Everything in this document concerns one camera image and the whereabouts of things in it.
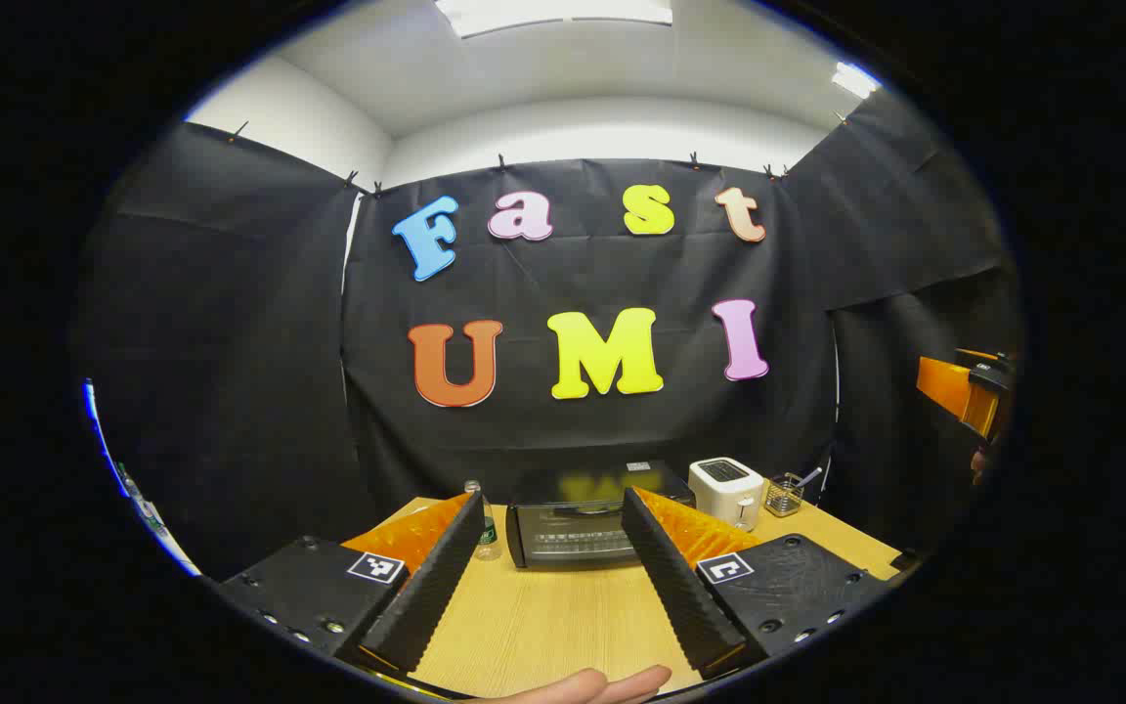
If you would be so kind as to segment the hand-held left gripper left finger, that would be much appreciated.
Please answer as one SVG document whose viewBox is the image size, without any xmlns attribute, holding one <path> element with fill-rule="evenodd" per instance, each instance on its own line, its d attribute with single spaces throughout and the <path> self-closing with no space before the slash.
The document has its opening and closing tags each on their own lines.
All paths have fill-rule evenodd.
<svg viewBox="0 0 1126 704">
<path fill-rule="evenodd" d="M 291 541 L 215 589 L 305 649 L 406 676 L 450 606 L 486 518 L 482 491 L 464 492 L 345 544 Z"/>
</svg>

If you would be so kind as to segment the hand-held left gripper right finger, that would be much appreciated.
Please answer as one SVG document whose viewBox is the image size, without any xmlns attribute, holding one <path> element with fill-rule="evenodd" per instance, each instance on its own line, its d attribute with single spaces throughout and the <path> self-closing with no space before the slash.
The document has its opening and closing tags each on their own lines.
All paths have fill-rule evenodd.
<svg viewBox="0 0 1126 704">
<path fill-rule="evenodd" d="M 638 487 L 622 526 L 703 679 L 786 659 L 894 588 L 799 532 L 757 541 Z"/>
</svg>

